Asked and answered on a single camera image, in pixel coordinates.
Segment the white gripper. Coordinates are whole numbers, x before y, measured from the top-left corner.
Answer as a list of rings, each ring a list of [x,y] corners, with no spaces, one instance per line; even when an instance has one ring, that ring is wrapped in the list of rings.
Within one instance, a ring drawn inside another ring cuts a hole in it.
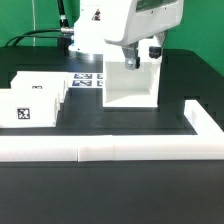
[[[180,24],[183,7],[184,0],[104,0],[103,38],[108,44],[124,46],[125,67],[138,69],[140,57],[135,42],[154,35],[154,47],[162,48],[165,31]]]

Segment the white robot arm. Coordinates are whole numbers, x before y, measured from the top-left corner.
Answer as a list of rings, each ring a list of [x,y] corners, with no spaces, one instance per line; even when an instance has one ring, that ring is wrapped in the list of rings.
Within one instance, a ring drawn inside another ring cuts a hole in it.
[[[139,42],[181,22],[184,0],[80,0],[70,50],[78,55],[103,54],[103,44],[119,46],[126,68],[138,69]]]

